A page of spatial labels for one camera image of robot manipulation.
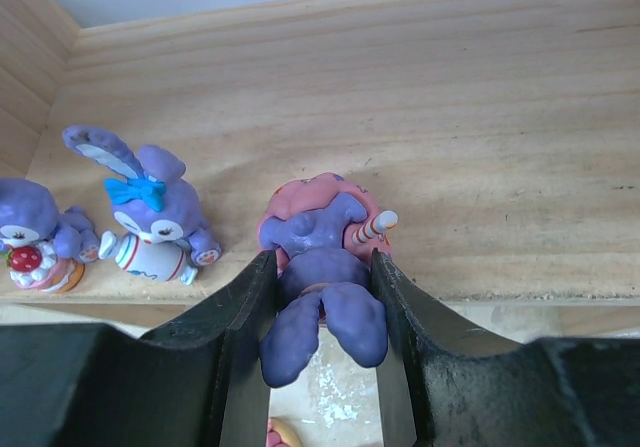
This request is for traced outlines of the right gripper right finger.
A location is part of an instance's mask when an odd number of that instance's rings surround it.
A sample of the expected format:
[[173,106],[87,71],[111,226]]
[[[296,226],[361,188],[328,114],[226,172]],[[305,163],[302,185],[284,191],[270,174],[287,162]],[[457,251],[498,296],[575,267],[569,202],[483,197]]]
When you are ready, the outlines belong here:
[[543,337],[521,344],[469,321],[381,252],[371,289],[387,313],[377,369],[388,446],[635,446],[639,343]]

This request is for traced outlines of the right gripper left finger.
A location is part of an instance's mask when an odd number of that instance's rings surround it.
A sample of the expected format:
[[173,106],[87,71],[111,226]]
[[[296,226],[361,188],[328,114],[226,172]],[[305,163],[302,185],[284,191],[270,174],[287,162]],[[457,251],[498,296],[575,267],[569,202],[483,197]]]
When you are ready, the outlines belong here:
[[276,262],[133,337],[105,323],[1,330],[5,446],[261,446],[269,389],[258,359]]

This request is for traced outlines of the purple bunny with bottle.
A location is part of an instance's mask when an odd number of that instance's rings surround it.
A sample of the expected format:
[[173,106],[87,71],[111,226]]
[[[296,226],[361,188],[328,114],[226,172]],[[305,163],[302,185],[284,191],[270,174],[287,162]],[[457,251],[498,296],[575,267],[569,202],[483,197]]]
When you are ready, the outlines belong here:
[[112,258],[123,271],[148,280],[191,284],[199,269],[220,258],[211,223],[195,188],[183,176],[186,165],[168,150],[145,144],[137,152],[114,133],[72,125],[65,145],[120,175],[104,181],[114,219],[126,233],[102,234],[99,258]]

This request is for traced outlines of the purple bunny pink donut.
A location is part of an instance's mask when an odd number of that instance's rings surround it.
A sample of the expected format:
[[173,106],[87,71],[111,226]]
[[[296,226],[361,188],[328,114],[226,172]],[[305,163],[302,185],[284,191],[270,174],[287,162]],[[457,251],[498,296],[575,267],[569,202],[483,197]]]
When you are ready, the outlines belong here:
[[282,185],[257,229],[259,246],[276,255],[278,313],[261,340],[266,384],[293,383],[319,347],[326,326],[353,361],[380,365],[388,351],[386,312],[370,291],[374,252],[391,251],[398,215],[337,173]]

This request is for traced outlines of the purple bunny strawberry cake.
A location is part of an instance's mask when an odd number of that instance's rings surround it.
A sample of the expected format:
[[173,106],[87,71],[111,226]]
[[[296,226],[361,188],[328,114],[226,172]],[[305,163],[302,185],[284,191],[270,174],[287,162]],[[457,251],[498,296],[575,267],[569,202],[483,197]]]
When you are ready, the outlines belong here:
[[1,256],[22,290],[62,293],[98,260],[94,223],[80,206],[59,209],[45,186],[20,178],[1,180]]

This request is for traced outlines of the wooden two-tier shelf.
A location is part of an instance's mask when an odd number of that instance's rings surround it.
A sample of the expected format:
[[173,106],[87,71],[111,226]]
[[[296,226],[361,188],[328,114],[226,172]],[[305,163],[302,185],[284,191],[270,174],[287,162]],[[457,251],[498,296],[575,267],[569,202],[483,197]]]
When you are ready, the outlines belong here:
[[1,0],[1,171],[114,222],[99,125],[185,161],[223,257],[192,287],[90,266],[3,302],[151,323],[254,256],[273,191],[342,174],[399,214],[393,257],[463,307],[559,306],[570,334],[639,321],[639,0],[288,0],[81,28]]

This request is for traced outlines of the pink bear with cake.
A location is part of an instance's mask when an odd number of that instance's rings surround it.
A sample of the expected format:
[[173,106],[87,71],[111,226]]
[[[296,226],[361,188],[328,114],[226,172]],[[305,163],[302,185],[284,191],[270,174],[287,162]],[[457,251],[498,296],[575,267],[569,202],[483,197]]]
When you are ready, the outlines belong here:
[[270,417],[267,423],[266,447],[302,447],[296,431],[279,418]]

